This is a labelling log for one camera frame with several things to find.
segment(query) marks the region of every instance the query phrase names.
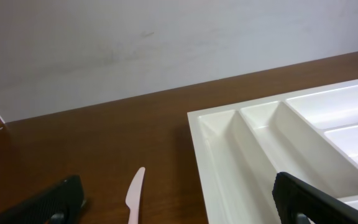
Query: table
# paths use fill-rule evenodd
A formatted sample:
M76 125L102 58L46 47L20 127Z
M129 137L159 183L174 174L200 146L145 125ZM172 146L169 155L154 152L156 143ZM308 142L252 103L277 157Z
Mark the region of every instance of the table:
M187 112L357 78L358 52L7 123L0 212L80 174L80 223L127 223L144 166L140 223L207 223Z

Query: gray wall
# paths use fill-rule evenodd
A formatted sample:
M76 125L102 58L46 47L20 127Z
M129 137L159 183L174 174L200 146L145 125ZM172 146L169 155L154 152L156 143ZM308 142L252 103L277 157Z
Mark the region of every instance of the gray wall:
M358 0L0 0L6 121L358 51Z

